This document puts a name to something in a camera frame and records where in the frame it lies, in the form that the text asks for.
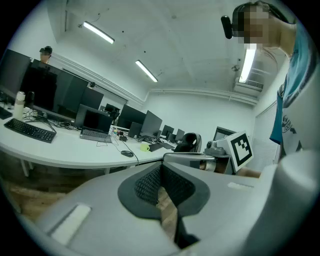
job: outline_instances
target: bottle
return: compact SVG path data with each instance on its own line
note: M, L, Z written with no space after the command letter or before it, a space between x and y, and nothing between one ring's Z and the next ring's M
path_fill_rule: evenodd
M18 91L18 93L16 94L13 118L22 120L22 114L24 112L25 107L25 97L26 95L23 91Z

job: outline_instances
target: keyboard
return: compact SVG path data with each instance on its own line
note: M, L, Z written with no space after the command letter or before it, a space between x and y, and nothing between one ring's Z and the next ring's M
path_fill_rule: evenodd
M3 120L10 117L12 117L12 113L0 106L0 118Z
M149 149L150 152L153 152L153 151L156 151L156 150L162 148L162 146L159 143L150 144L149 147L150 147L150 149Z
M98 137L98 138L105 138L108 136L108 134L105 134L103 132L98 132L98 131L93 131L93 130L82 130L83 135L89 135L93 137Z
M54 137L56 136L56 133L53 131L35 127L31 124L22 122L15 118L11 119L9 122L6 122L4 124L4 127L19 134L47 143L51 143Z
M108 134L99 132L99 131L88 130L88 129L82 129L80 138L85 140L96 141L96 142L112 143L111 137Z
M160 145L164 147L166 150L171 150L175 148L174 146L171 146L170 144L164 142L160 142Z

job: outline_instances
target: curved desk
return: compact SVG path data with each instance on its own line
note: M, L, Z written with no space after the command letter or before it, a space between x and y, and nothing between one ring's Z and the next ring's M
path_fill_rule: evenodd
M110 168L113 167L130 167L138 164L135 156L127 157L119 152L128 150L126 145L135 153L139 164L161 160L165 153L172 152L163 147L154 152L144 152L140 150L141 143L135 139L128 138L125 145L122 141L112 137L112 143L119 145L116 148L111 143L97 143L93 140L81 139L79 138L80 131L75 129L67 130L58 127L54 127L57 134L52 143L46 143L4 127L4 124L11 118L0 119L0 150L21 159L26 176L28 172L25 170L24 161L60 168L105 169L105 172L109 173ZM30 124L51 131L43 123L32 122Z

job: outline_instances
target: black keyboard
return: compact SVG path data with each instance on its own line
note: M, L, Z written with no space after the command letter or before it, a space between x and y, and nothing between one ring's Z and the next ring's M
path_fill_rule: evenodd
M82 134L83 135L89 135L89 136L93 136L93 137L98 137L98 138L105 138L108 136L108 134L102 133L102 132L98 132L98 131L92 131L92 130L82 130Z
M164 142L160 142L160 145L164 147L166 150L171 150L175 148L174 146L171 146L170 144Z
M3 120L10 117L12 117L12 113L0 106L0 118Z
M4 127L7 127L19 134L47 143L51 143L56 136L56 133L53 131L35 127L31 124L19 121L15 118L11 119L9 122L6 122L4 124Z
M149 149L150 152L153 152L153 151L156 151L156 150L162 148L162 146L159 143L150 144L149 147L150 147L150 149Z

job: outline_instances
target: laptop screen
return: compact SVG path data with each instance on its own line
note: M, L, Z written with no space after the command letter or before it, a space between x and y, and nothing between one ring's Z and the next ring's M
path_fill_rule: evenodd
M99 130L106 134L109 133L112 118L104 115L103 113L92 112L87 110L83 122L85 128Z

